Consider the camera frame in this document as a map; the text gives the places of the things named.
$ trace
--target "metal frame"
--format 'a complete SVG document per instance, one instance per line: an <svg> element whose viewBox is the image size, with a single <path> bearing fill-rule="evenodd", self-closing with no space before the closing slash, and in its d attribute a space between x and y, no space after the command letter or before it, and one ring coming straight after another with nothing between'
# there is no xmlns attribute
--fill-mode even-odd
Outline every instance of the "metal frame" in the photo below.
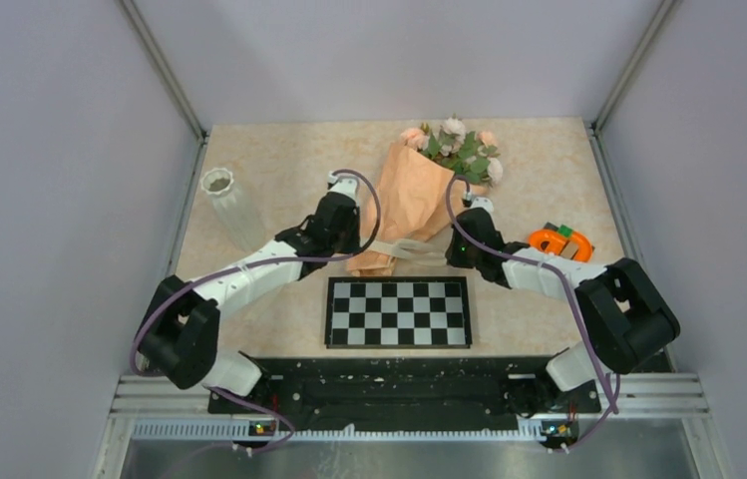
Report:
<svg viewBox="0 0 747 479"><path fill-rule="evenodd" d="M640 71L640 67L643 65L646 56L651 51L652 45L654 45L658 36L663 32L666 23L672 18L676 7L680 3L681 0L661 0L652 20L649 22L646 30L643 31L643 36L637 42L637 47L631 53L631 57L626 62L625 68L622 69L622 73L617 78L616 83L608 94L608 98L605 100L602 108L599 109L599 114L593 121L592 128L597 134L602 132L602 129L604 129L607 122L613 116L613 112L622 101L625 92L628 91L628 88Z"/></svg>
<svg viewBox="0 0 747 479"><path fill-rule="evenodd" d="M139 11L138 7L133 0L116 0L118 6L121 7L121 11L124 13L127 21L130 23L133 31L138 36L138 41L142 46L142 50L147 54L147 58L156 74L159 75L159 79L162 81L162 85L165 86L165 90L171 97L171 101L174 106L179 110L180 115L186 121L188 127L193 133L194 137L202 142L205 140L207 133L205 128L199 123L199 118L196 116L196 112L190 105L186 96L185 90L183 90L180 81L177 80L177 76L174 75L174 71L171 69L171 65L165 58L165 54L162 53L162 49L159 48L159 44L153 37L153 32L150 31L150 27L147 22L144 21L144 16Z"/></svg>
<svg viewBox="0 0 747 479"><path fill-rule="evenodd" d="M176 240L167 264L167 272L171 272L176 269L179 260L194 191L205 156L208 132L199 123L196 112L190 105L185 91L174 75L135 2L133 0L116 0L116 2L135 30L142 48L168 91L171 101L183 116L199 143L199 152L194 159L187 197L180 212ZM636 258L641 263L644 262L642 253L635 239L622 192L604 147L602 132L636 78L652 45L663 31L666 22L674 14L678 4L680 4L680 0L663 0L660 3L598 116L585 125L622 247L628 256ZM606 402L604 391L599 388L598 392L604 404ZM696 374L665 373L623 376L618 403L620 414L618 416L608 416L609 418L680 419L699 477L701 479L729 479L734 477L733 469L711 419L711 412ZM178 438L180 440L187 440L188 438L202 440L208 438L211 440L211 437L209 437L211 434L218 434L218 429L214 427L222 424L226 427L222 431L228 432L222 439L229 440L242 434L241 424L235 423L235 420L253 417L263 418L259 415L239 416L237 419L212 416L207 413L207 405L208 392L201 387L180 391L164 378L123 376L112 403L93 477L96 479L120 478L127 459L130 440L136 431L145 435L149 434L148 431L155 431L161 436L167 434L170 436L169 438L179 434ZM581 415L583 419L594 419L596 416L597 414ZM537 415L534 421L557 419L563 419L563 415ZM197 424L199 426L203 424L208 425L208 427L184 428L184 421L191 425ZM461 435L450 436L457 437L459 440L488 441L535 440L538 438L535 434L537 433L537 430L534 429L535 424L527 422L524 423L524 427L525 429L522 428L521 431L499 431L495 433L476 431L467 434L466 437ZM446 440L450 436L445 433L431 435L403 433L387 436L345 430L334 431L331 434L303 434L296 440L376 440L377 438L379 440Z"/></svg>
<svg viewBox="0 0 747 479"><path fill-rule="evenodd" d="M597 386L600 400L607 403ZM619 419L684 419L710 416L699 378L694 373L641 373L622 376L617 399ZM208 391L196 386L177 389L164 377L122 376L112 401L110 418L206 418ZM596 419L600 414L580 414ZM563 420L566 414L536 414L534 419Z"/></svg>
<svg viewBox="0 0 747 479"><path fill-rule="evenodd" d="M599 397L606 404L604 391ZM94 473L95 479L120 478L126 462L129 442L135 435L142 440L234 441L263 440L249 436L250 420L271 418L261 414L220 416L209 414L209 393L200 386L179 390L163 377L122 376L109 414L103 447ZM623 376L618 399L619 414L609 420L680 419L697 425L707 435L710 409L701 384L693 373L642 373ZM596 419L600 414L580 414L581 419ZM516 431L469 432L394 432L355 431L348 427L340 431L298 433L291 440L311 441L541 441L542 421L564 420L565 414L537 414L522 420ZM702 441L691 441L691 449L699 449ZM716 455L707 456L706 467ZM727 476L701 475L702 479Z"/></svg>

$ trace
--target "black bracket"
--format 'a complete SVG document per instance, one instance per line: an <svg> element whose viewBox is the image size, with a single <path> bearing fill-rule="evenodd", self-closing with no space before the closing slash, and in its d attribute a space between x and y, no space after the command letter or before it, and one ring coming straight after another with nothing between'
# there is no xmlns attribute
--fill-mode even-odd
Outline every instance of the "black bracket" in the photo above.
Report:
<svg viewBox="0 0 747 479"><path fill-rule="evenodd" d="M491 214L484 208L466 210L458 215L456 221L471 238L497 251L513 254L520 249L529 247L524 242L505 243L502 234L494 227ZM467 241L454 226L452 226L452 229L452 239L446 253L447 264L452 267L477 269L484 280L511 288L503 272L503 262L505 260L477 248Z"/></svg>
<svg viewBox="0 0 747 479"><path fill-rule="evenodd" d="M619 374L631 372L681 333L672 310L633 259L624 257L583 281L575 297L596 355ZM618 301L628 301L628 309Z"/></svg>
<svg viewBox="0 0 747 479"><path fill-rule="evenodd" d="M297 227L276 235L296 249L297 256L330 257L359 250L359 211L355 201L346 195L329 192ZM300 279L326 266L325 262L305 262Z"/></svg>
<svg viewBox="0 0 747 479"><path fill-rule="evenodd" d="M142 324L163 302L186 286L178 277L164 279L147 308ZM167 308L139 344L138 351L179 389L197 385L214 366L220 311L213 299L193 290Z"/></svg>

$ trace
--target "flower bouquet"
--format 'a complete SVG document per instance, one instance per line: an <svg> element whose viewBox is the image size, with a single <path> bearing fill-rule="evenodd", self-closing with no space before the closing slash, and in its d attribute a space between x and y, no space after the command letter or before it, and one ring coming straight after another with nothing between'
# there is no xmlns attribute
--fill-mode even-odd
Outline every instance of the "flower bouquet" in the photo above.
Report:
<svg viewBox="0 0 747 479"><path fill-rule="evenodd" d="M391 145L376 186L382 209L379 234L370 249L348 261L347 269L357 276L393 274L394 255L414 256L395 251L416 247L450 224L444 194L452 176L464 175L471 191L483 195L502 179L499 155L493 133L468 132L455 116L445 120L437 132L426 123L404 131ZM451 196L456 215L464 209L463 193L464 184L456 183ZM368 202L361 220L363 238L373 230L375 210Z"/></svg>

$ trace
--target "black mounting base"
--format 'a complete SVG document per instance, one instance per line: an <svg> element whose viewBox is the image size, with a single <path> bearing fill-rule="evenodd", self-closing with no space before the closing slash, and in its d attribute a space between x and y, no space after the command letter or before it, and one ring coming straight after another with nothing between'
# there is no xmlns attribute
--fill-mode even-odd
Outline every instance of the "black mounting base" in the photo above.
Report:
<svg viewBox="0 0 747 479"><path fill-rule="evenodd" d="M277 410L298 430L340 430L349 424L359 431L517 429L523 411L513 404L544 402L516 397L530 394L528 380L509 379L509 375L540 377L549 359L255 358L270 376L248 399ZM592 391L593 383L586 383L565 395L564 401L574 401L578 412L598 412L598 399L590 398ZM532 412L566 412L566 406ZM208 412L250 411L213 397Z"/></svg>

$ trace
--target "cable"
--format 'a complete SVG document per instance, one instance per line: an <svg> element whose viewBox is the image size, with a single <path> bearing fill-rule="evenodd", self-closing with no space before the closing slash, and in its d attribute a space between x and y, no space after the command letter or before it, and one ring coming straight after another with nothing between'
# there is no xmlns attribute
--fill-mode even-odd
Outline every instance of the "cable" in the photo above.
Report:
<svg viewBox="0 0 747 479"><path fill-rule="evenodd" d="M608 392L605 392L605 395L608 396L608 402L613 401L614 403L616 403L616 400L619 398L619 374L614 374L614 376L616 376L616 378L614 379L613 395L611 396L611 394ZM595 431L599 426L602 425L603 422L605 422L605 419L608 418L608 414L610 413L611 413L611 410L608 408L605 408L605 410L602 411L602 415L599 416L599 419L596 420L596 423L590 426L590 429L587 429L587 431L584 432L584 434L581 434L578 440L575 443L573 443L571 446L568 446L566 450L572 451L573 449L583 444L587 439L589 439L593 435L593 431ZM555 451L566 452L563 449L555 449Z"/></svg>
<svg viewBox="0 0 747 479"><path fill-rule="evenodd" d="M382 221L382 207L379 203L379 196L376 195L376 189L373 187L373 184L370 183L370 180L367 180L367 178L364 177L364 175L356 172L355 170L337 170L335 172L332 172L334 175L340 175L340 174L348 174L353 175L357 177L359 180L364 183L364 185L367 186L367 188L370 190L370 195L373 197L373 203L376 205L376 224L373 226L373 232L370 234L370 238L367 239L367 242L356 252L352 254L342 254L340 256L332 256L332 257L314 257L314 256L288 256L288 257L271 257L267 259L260 259L258 261L249 262L244 265L244 267L247 268L254 268L259 266L265 266L268 264L280 264L283 262L296 262L296 261L305 261L305 262L335 262L335 261L344 261L346 259L349 259L350 257L353 257L357 254L360 254L364 252L368 247L370 247L370 244L373 243L373 241L376 239L376 235L379 233L379 226ZM159 320L159 318L162 316L162 314L171 307L172 304L174 304L178 299L183 297L186 293L189 291L195 289L196 287L205 284L209 281L215 280L219 277L226 276L227 274L232 274L234 272L238 272L241 270L241 266L235 265L232 267L229 267L227 269L222 269L217 272L213 272L212 274L208 274L206 276L201 277L200 279L196 279L188 284L186 284L182 289L178 290L174 294L171 295L168 299L166 299L162 304L159 305L159 307L156 308L153 313L150 314L150 316L147 318L147 320L144 322L144 324L141 326L141 328L138 330L138 333L136 334L135 340L133 340L133 344L130 347L130 369L132 370L133 374L138 376L147 376L149 374L144 373L141 371L140 368L138 368L138 364L136 363L136 357L138 355L138 346L141 344L141 342L144 340L144 337L147 335L148 331L153 327L154 324L156 324L156 321Z"/></svg>
<svg viewBox="0 0 747 479"><path fill-rule="evenodd" d="M525 257L514 256L513 254L508 254L502 251L497 251L471 237L464 230L464 228L459 225L458 219L455 216L455 212L453 212L452 209L452 201L450 195L452 194L452 187L455 184L455 181L458 180L464 182L467 192L470 191L470 182L468 182L467 178L462 175L453 175L452 179L447 184L447 192L444 195L444 201L447 205L447 213L450 216L450 221L452 222L453 227L458 230L458 233L460 233L461 236L469 241L473 246L481 249L484 252L488 252L490 254L493 254L494 256L501 257L502 259L523 262L525 264L537 267L543 267L558 277L561 286L563 286L563 292L564 295L566 295L566 300L569 303L569 308L572 311L572 318L575 320L575 325L578 327L578 333L581 335L581 340L584 343L584 348L587 349L587 356L589 356L590 358L590 363L593 365L593 370L596 371L596 378L598 379L599 384L601 384L602 389L605 391L605 394L608 396L609 410L614 414L618 414L619 409L616 407L616 399L611 396L610 382L608 381L607 376L602 371L601 362L599 362L598 357L596 357L596 351L593 350L593 345L590 344L590 336L587 334L587 328L584 326L584 319L581 317L581 309L578 307L578 301L575 300L575 294L572 292L572 287L570 287L569 281L567 280L566 276L563 275L563 272L560 269L552 264L549 264L547 262L535 261L533 259L528 259Z"/></svg>
<svg viewBox="0 0 747 479"><path fill-rule="evenodd" d="M135 339L133 340L133 343L130 347L130 369L135 375L138 376L151 376L153 374L150 374L145 371L141 371L140 368L138 368L138 364L136 363L136 359L138 356L138 347L141 344L141 342L144 340L145 336L147 336L148 331L153 327L153 325L156 323L156 321L159 320L159 318L162 316L162 314L171 307L174 302L176 302L178 299L183 297L185 294L187 294L189 291L195 289L196 287L200 286L201 284L205 284L209 281L212 281L214 279L217 279L222 276L226 276L227 274L232 274L234 272L240 271L242 268L254 268L259 266L265 266L268 264L280 264L283 262L294 262L294 261L305 261L305 262L335 262L335 261L344 261L346 259L349 259L350 257L353 257L355 255L361 254L364 252L368 247L370 247L370 244L373 243L373 241L376 239L376 236L379 233L379 227L382 223L382 206L379 202L379 196L376 194L376 189L373 187L373 184L370 183L370 180L368 180L364 175L360 174L359 172L355 170L350 169L342 169L342 170L336 170L332 172L333 175L352 175L359 180L361 180L362 183L367 187L367 189L370 191L370 195L373 198L373 203L376 206L376 223L373 226L373 231L370 234L370 238L367 239L365 244L361 246L361 248L351 254L342 254L339 256L332 256L332 257L315 257L315 256L289 256L289 257L272 257L269 259L261 259L258 261L249 262L244 265L236 265L229 267L227 269L223 269L217 272L213 272L212 274L206 275L201 277L200 279L194 280L188 284L186 284L182 289L178 290L174 294L171 295L167 300L165 300L162 304L159 305L159 307L156 308L155 311L153 311L150 316L148 316L147 320L144 322L141 328L139 328L138 333L136 334ZM268 414L276 419L277 423L285 424L288 427L288 434L279 439L278 441L271 442L264 447L261 447L259 449L253 450L252 454L260 454L264 452L271 451L280 445L284 444L290 438L294 435L296 432L296 429L294 428L293 424L283 415L279 414L278 412L271 411L269 409L266 409L264 407L259 406L258 404L254 404L252 402L249 402L236 394L231 393L230 391L227 391L225 389L221 389L219 387L210 387L208 388L209 391L217 394L218 396L226 399L227 401L233 402L235 404L238 404L240 406L246 407L247 409L261 412L263 414ZM214 443L209 444L204 447L200 447L200 449L197 449L196 451L193 451L177 463L175 463L173 466L171 466L167 471L165 471L164 474L160 477L162 478L168 478L170 477L174 472L178 471L180 468L182 468L183 465L185 465L187 462L194 459L199 454L202 454L203 452L209 451L211 449L217 449L220 447L230 447L227 443Z"/></svg>

